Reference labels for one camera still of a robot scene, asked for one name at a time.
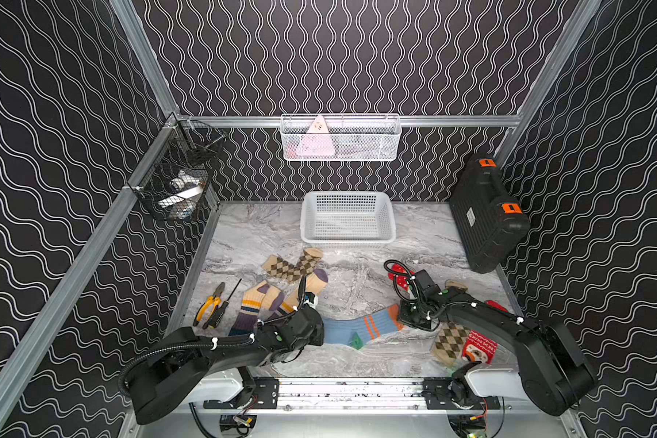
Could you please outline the red christmas sock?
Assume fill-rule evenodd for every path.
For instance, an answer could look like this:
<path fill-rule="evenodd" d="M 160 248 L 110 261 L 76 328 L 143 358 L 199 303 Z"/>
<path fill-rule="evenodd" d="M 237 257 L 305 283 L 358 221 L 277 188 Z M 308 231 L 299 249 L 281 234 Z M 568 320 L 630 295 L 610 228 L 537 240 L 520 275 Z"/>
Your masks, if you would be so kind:
<path fill-rule="evenodd" d="M 492 341 L 492 339 L 475 330 L 470 330 L 465 339 L 460 357 L 470 362 L 479 361 L 484 364 L 490 364 L 497 350 L 498 343 L 496 341 Z"/>
<path fill-rule="evenodd" d="M 388 271 L 388 278 L 396 287 L 401 288 L 406 292 L 411 291 L 409 278 L 414 275 L 412 270 L 405 268 L 403 264 L 396 262 L 392 264 L 388 263 L 385 269 Z"/>

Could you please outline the black screwdriver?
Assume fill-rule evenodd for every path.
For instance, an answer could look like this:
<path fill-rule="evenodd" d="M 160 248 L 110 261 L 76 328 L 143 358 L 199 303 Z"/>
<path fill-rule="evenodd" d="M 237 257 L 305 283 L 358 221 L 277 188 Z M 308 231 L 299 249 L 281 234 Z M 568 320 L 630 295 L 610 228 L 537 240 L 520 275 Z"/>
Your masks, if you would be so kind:
<path fill-rule="evenodd" d="M 212 300 L 207 300 L 206 303 L 209 303 L 212 306 L 212 311 L 209 318 L 204 322 L 202 329 L 215 329 L 217 328 L 223 317 L 226 314 L 226 309 L 229 305 L 229 300 L 222 300 L 222 294 L 226 288 L 226 283 L 222 282 L 216 289 L 213 295 L 211 295 Z"/>

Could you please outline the cream purple striped sock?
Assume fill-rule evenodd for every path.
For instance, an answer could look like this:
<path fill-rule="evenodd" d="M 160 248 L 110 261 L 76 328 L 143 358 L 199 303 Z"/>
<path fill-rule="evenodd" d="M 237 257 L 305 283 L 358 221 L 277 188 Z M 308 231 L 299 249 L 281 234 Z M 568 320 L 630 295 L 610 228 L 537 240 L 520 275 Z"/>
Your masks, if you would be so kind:
<path fill-rule="evenodd" d="M 329 277 L 327 272 L 322 268 L 317 268 L 307 277 L 305 285 L 305 299 L 315 299 L 321 292 L 328 286 Z M 296 287 L 288 294 L 281 293 L 279 295 L 279 302 L 271 305 L 273 311 L 272 317 L 285 316 L 291 313 L 299 306 L 299 287 Z"/>

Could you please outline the beige argyle sock right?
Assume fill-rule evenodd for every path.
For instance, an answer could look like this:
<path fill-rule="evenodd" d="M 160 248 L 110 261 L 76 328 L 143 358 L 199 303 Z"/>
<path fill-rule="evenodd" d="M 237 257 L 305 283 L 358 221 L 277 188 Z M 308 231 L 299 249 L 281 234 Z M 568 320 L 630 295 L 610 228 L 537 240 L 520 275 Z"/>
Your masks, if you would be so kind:
<path fill-rule="evenodd" d="M 453 367 L 462 355 L 470 330 L 452 321 L 441 323 L 431 348 L 436 361 L 446 367 Z"/>

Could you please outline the white plastic basket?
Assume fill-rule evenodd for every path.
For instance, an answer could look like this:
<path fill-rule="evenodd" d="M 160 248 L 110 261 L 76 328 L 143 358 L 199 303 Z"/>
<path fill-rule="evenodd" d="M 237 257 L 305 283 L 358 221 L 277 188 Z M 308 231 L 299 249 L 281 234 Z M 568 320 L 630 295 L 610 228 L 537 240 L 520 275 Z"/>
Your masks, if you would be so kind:
<path fill-rule="evenodd" d="M 382 192 L 310 192 L 303 199 L 300 236 L 321 249 L 378 249 L 396 240 L 390 197 Z"/>

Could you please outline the white items in black basket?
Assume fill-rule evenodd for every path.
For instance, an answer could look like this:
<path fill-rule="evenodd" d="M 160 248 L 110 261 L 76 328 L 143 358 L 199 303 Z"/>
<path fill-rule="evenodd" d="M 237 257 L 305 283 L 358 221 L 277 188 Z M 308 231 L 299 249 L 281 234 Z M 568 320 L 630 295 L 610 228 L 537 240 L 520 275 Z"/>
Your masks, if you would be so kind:
<path fill-rule="evenodd" d="M 172 193 L 160 200 L 158 206 L 166 211 L 168 219 L 190 218 L 204 193 L 206 178 L 181 170 L 169 186 Z"/>

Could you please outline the beige argyle sock left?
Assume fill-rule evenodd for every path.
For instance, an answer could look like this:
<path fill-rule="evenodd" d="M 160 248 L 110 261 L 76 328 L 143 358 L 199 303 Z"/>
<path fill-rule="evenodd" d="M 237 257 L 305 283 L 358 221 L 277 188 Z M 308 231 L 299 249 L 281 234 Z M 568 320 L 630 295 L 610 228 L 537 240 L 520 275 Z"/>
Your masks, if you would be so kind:
<path fill-rule="evenodd" d="M 271 255 L 262 265 L 262 269 L 270 277 L 295 283 L 301 277 L 313 273 L 315 267 L 323 259 L 323 251 L 319 248 L 305 248 L 296 263 L 290 263 L 279 255 Z"/>

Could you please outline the black tool case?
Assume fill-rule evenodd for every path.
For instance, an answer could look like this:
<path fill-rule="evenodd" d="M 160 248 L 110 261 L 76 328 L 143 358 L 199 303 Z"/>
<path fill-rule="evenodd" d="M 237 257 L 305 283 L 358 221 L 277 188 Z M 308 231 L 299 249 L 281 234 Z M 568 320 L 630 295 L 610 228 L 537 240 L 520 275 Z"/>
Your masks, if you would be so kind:
<path fill-rule="evenodd" d="M 529 217 L 502 183 L 489 154 L 474 154 L 449 201 L 470 268 L 489 273 L 527 235 Z"/>

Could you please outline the beige argyle sock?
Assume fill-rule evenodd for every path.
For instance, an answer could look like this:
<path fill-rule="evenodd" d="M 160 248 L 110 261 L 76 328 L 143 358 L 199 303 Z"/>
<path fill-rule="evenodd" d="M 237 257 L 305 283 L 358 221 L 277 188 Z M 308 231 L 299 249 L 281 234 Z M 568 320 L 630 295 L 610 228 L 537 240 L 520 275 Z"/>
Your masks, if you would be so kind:
<path fill-rule="evenodd" d="M 271 255 L 262 265 L 262 269 L 270 277 L 295 283 L 301 277 L 313 273 L 315 267 L 323 259 L 323 251 L 319 248 L 305 248 L 296 263 L 290 263 L 279 255 Z"/>
<path fill-rule="evenodd" d="M 453 367 L 462 355 L 470 330 L 452 321 L 441 323 L 431 348 L 436 361 L 446 367 Z"/>

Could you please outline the pink triangular item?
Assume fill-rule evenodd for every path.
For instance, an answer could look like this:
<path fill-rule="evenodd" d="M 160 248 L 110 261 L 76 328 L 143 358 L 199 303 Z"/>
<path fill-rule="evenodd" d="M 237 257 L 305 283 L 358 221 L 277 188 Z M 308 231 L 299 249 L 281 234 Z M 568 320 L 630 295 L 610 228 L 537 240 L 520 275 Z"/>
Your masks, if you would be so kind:
<path fill-rule="evenodd" d="M 318 115 L 301 136 L 296 153 L 304 159 L 332 157 L 336 153 L 328 124 L 322 115 Z"/>

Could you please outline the yellow handled pliers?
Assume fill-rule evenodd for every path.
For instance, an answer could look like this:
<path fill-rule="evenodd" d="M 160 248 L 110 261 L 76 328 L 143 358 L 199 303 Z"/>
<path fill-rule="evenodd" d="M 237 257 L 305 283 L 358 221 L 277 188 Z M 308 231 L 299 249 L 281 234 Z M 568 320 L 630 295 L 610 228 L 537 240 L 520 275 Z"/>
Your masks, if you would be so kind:
<path fill-rule="evenodd" d="M 225 288 L 226 283 L 220 283 L 214 293 L 206 298 L 199 310 L 195 313 L 195 318 L 193 319 L 194 327 L 202 326 L 203 329 L 206 329 L 209 326 L 212 314 L 222 303 L 221 296 Z"/>

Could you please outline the blue orange striped sock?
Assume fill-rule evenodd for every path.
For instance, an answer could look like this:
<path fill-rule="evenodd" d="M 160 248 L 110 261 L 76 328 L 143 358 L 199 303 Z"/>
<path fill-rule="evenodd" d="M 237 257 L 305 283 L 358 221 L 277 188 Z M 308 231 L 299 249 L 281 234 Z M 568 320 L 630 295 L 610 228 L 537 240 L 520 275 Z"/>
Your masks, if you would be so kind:
<path fill-rule="evenodd" d="M 394 304 L 357 319 L 323 319 L 324 343 L 361 350 L 370 341 L 401 331 L 398 315 L 399 305 Z"/>

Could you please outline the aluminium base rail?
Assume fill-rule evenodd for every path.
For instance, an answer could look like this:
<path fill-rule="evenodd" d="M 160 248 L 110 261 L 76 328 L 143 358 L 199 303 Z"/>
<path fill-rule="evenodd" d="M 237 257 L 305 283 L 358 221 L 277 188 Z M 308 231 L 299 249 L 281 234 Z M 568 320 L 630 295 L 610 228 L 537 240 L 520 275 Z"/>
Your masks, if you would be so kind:
<path fill-rule="evenodd" d="M 471 394 L 455 403 L 461 381 L 449 378 L 260 378 L 254 379 L 248 403 L 250 414 L 493 414 L 512 410 L 537 414 L 532 401 L 512 395 Z"/>

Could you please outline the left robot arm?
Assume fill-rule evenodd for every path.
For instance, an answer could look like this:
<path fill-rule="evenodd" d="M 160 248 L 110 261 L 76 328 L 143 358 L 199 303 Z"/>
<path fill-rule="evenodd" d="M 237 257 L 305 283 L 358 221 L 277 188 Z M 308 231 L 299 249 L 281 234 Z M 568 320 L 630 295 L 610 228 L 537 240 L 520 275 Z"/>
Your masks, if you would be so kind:
<path fill-rule="evenodd" d="M 323 319 L 309 306 L 245 335 L 208 338 L 183 327 L 127 363 L 118 388 L 131 400 L 136 422 L 146 425 L 177 408 L 210 373 L 283 361 L 295 350 L 321 346 L 324 338 Z"/>

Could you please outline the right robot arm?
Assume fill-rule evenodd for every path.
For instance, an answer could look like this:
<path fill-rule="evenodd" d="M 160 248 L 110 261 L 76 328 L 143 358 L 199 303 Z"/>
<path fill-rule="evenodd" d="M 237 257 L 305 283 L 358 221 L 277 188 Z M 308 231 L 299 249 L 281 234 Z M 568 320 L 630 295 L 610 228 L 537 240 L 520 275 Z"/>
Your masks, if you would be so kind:
<path fill-rule="evenodd" d="M 440 288 L 425 270 L 389 266 L 404 326 L 435 331 L 442 323 L 474 330 L 514 353 L 522 390 L 543 412 L 560 416 L 597 387 L 599 380 L 568 328 L 532 322 L 475 299 L 465 290 Z"/>

